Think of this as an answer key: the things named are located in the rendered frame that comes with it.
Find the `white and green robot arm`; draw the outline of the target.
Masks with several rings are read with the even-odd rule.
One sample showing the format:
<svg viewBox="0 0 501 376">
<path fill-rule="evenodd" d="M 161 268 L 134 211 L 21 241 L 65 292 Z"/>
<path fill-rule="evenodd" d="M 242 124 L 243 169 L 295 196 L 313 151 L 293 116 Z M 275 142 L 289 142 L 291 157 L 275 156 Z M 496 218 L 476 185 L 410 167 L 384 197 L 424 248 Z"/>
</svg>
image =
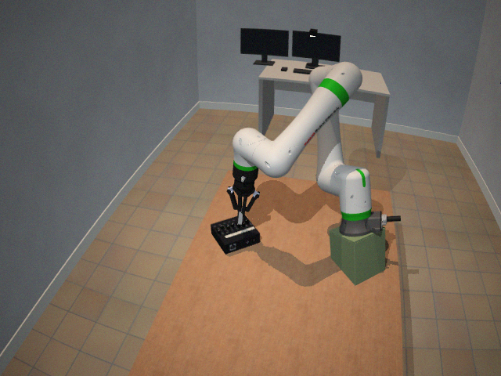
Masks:
<svg viewBox="0 0 501 376">
<path fill-rule="evenodd" d="M 345 165 L 341 146 L 339 109 L 361 86 L 362 73 L 353 63 L 341 62 L 315 68 L 308 81 L 311 98 L 274 141 L 254 128 L 234 135 L 232 176 L 242 183 L 256 180 L 258 169 L 272 178 L 285 176 L 317 133 L 316 182 L 324 192 L 339 196 L 340 233 L 347 237 L 380 233 L 382 226 L 401 221 L 401 216 L 371 211 L 369 171 Z"/>
</svg>

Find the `black lighting desk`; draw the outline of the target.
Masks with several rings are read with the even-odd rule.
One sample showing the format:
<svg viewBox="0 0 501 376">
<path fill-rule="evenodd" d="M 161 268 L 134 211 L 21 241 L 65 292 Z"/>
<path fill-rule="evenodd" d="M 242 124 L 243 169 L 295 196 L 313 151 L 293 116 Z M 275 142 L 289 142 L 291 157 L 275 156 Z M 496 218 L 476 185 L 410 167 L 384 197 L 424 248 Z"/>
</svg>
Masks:
<svg viewBox="0 0 501 376">
<path fill-rule="evenodd" d="M 260 233 L 244 215 L 242 225 L 238 216 L 211 224 L 211 234 L 225 254 L 260 242 Z"/>
</svg>

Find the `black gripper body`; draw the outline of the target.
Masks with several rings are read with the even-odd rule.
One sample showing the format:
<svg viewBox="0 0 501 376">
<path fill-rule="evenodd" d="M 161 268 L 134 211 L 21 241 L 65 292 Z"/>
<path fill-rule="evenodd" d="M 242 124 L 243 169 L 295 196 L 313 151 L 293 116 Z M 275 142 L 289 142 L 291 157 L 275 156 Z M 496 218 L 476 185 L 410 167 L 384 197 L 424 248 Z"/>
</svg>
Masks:
<svg viewBox="0 0 501 376">
<path fill-rule="evenodd" d="M 254 181 L 251 183 L 242 183 L 234 179 L 234 184 L 232 186 L 233 190 L 238 195 L 238 190 L 241 190 L 241 197 L 244 197 L 245 191 L 248 192 L 247 196 L 249 197 L 252 193 L 254 193 Z"/>
</svg>

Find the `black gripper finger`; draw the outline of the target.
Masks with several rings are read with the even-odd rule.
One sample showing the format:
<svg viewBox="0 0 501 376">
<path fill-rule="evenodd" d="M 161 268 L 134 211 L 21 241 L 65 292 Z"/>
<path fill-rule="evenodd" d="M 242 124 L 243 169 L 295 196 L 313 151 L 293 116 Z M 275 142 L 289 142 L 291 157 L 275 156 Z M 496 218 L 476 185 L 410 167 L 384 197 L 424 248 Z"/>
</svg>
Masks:
<svg viewBox="0 0 501 376">
<path fill-rule="evenodd" d="M 249 212 L 252 205 L 254 204 L 255 200 L 259 198 L 259 195 L 260 195 L 260 192 L 254 190 L 254 193 L 253 193 L 253 197 L 251 198 L 250 200 L 250 203 L 248 204 L 248 206 L 246 207 L 246 204 L 247 204 L 247 194 L 248 192 L 245 191 L 244 193 L 244 197 L 243 197 L 243 207 L 242 207 L 242 211 L 241 211 L 241 215 L 240 215 L 240 224 L 242 225 L 242 222 L 243 222 L 243 217 L 245 215 L 245 212 Z"/>
<path fill-rule="evenodd" d="M 235 197 L 235 194 L 234 194 L 234 190 L 233 190 L 233 188 L 231 186 L 228 187 L 227 193 L 230 196 L 233 209 L 238 211 L 238 215 L 237 215 L 239 217 L 238 218 L 238 224 L 240 224 L 240 215 L 241 215 L 241 211 L 242 211 L 241 190 L 238 190 L 238 205 L 237 205 L 237 202 L 236 202 L 236 197 Z"/>
</svg>

